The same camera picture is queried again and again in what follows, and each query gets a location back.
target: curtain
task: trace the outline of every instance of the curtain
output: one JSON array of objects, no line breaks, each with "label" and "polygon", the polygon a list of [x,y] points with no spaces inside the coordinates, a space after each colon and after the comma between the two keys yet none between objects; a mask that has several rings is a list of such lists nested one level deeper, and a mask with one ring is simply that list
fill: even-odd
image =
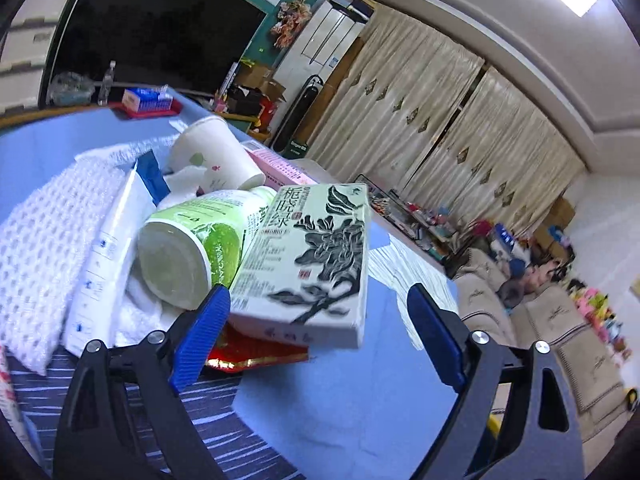
[{"label": "curtain", "polygon": [[553,124],[494,68],[402,195],[448,206],[462,221],[489,218],[519,233],[584,170]]},{"label": "curtain", "polygon": [[308,157],[341,182],[403,187],[483,60],[434,28],[378,6],[366,42],[310,138]]}]

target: pillow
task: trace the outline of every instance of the pillow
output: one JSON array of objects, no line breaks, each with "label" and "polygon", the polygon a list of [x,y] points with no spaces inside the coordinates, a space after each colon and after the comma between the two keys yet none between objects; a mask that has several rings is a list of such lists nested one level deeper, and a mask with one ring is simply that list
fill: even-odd
[{"label": "pillow", "polygon": [[494,292],[507,281],[507,277],[500,271],[498,265],[487,254],[475,248],[468,250],[468,261],[458,269],[457,275],[470,272],[485,280]]},{"label": "pillow", "polygon": [[590,410],[598,423],[625,399],[620,372],[606,346],[590,326],[556,348],[580,413]]},{"label": "pillow", "polygon": [[502,345],[515,346],[516,338],[509,316],[488,283],[475,274],[455,279],[458,289],[458,315],[466,327],[487,332]]},{"label": "pillow", "polygon": [[587,325],[572,299],[559,285],[548,286],[532,301],[523,301],[512,311],[511,322],[518,334],[518,342],[524,348],[539,339],[554,344]]}]

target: sofa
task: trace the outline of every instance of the sofa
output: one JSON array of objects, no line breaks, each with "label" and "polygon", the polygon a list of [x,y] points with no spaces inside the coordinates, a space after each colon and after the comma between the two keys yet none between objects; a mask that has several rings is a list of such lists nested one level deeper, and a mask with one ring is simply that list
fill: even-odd
[{"label": "sofa", "polygon": [[[549,343],[574,394],[586,476],[609,452],[631,416],[620,373],[562,287],[543,285],[507,314],[496,295],[506,280],[489,256],[469,249],[454,277],[460,317],[469,330],[482,330],[502,345],[529,348],[538,340]],[[496,393],[492,413],[498,420],[509,388],[501,384]]]}]

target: ceiling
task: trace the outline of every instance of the ceiling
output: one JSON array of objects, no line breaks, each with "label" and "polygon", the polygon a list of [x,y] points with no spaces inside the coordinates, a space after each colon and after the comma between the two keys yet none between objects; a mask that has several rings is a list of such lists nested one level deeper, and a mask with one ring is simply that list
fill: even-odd
[{"label": "ceiling", "polygon": [[497,66],[592,171],[640,174],[640,46],[622,0],[598,0],[581,18],[560,0],[378,1]]}]

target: black screen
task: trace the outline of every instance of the black screen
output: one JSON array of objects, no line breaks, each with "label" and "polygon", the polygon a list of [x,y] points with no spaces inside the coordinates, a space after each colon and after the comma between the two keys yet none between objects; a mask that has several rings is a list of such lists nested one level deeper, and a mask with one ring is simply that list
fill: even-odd
[{"label": "black screen", "polygon": [[54,75],[213,93],[244,52],[265,13],[245,0],[78,0]]}]

